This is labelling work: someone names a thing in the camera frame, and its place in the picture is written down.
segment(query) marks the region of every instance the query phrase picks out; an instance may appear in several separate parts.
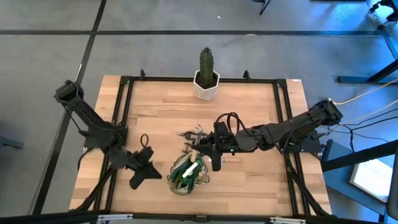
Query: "cactus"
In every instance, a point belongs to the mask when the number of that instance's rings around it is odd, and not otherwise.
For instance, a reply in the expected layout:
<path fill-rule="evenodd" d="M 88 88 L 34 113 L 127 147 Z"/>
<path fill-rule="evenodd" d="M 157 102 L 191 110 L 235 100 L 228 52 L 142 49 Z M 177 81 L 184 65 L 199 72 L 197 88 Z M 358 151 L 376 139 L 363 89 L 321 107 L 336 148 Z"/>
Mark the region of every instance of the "cactus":
<path fill-rule="evenodd" d="M 211 88 L 213 84 L 213 54 L 210 48 L 205 47 L 200 53 L 200 75 L 197 83 L 204 89 Z"/>

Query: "white pot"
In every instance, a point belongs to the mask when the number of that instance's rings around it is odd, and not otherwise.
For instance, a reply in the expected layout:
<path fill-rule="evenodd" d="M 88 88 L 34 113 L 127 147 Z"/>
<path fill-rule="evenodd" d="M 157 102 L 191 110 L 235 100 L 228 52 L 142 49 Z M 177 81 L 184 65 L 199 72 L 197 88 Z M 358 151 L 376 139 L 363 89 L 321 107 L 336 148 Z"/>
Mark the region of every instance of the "white pot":
<path fill-rule="evenodd" d="M 193 89 L 195 90 L 195 93 L 197 94 L 197 97 L 202 100 L 210 100 L 212 97 L 216 94 L 217 89 L 218 89 L 218 82 L 220 81 L 220 75 L 216 72 L 213 71 L 214 74 L 217 76 L 217 84 L 214 87 L 208 88 L 208 89 L 203 89 L 200 85 L 198 85 L 195 80 L 197 79 L 197 75 L 199 73 L 199 70 L 195 72 L 195 78 L 193 78 Z"/>

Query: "wooden table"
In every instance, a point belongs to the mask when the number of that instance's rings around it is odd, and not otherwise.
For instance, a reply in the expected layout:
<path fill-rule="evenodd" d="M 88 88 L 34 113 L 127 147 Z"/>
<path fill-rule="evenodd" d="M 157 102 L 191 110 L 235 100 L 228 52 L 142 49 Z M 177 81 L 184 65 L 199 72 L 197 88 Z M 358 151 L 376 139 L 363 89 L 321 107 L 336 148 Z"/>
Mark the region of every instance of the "wooden table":
<path fill-rule="evenodd" d="M 120 76 L 104 76 L 95 111 L 110 121 L 118 92 Z M 307 110 L 300 80 L 287 80 L 293 115 Z M 225 112 L 237 112 L 245 126 L 278 123 L 271 84 L 220 83 L 216 96 L 199 100 L 190 82 L 135 81 L 127 125 L 126 149 L 140 150 L 140 136 L 149 135 L 154 150 L 154 166 L 163 175 L 161 180 L 145 180 L 137 190 L 129 186 L 131 170 L 119 170 L 112 212 L 174 213 L 207 215 L 292 215 L 284 160 L 277 149 L 252 154 L 225 154 L 219 172 L 209 171 L 210 183 L 201 184 L 190 195 L 173 194 L 166 176 L 174 161 L 182 155 L 185 139 L 176 132 L 191 130 L 196 124 L 212 131 L 215 119 Z M 301 154 L 305 183 L 321 204 L 331 212 L 322 169 L 317 158 Z M 70 208 L 76 208 L 98 181 L 103 154 L 98 149 L 82 160 Z M 299 188 L 295 186 L 299 212 L 303 213 Z M 105 186 L 101 208 L 108 187 Z"/>

